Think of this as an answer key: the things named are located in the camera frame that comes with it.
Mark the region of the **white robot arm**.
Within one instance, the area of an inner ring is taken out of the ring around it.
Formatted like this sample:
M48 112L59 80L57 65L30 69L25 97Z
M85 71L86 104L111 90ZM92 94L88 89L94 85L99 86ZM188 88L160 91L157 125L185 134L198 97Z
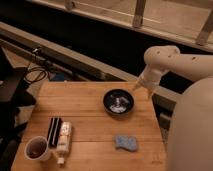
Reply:
M213 171L213 55L183 54L174 45L152 46L144 61L135 88L154 91L169 72L193 82L174 107L166 171Z

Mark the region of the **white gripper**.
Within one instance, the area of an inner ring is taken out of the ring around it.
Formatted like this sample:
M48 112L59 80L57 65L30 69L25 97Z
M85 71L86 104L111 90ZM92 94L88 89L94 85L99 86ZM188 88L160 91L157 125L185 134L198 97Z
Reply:
M162 76L165 74L163 70L146 66L141 74L141 81L137 81L132 90L140 88L142 85L147 88L147 97L151 99L154 93L154 89L159 85Z

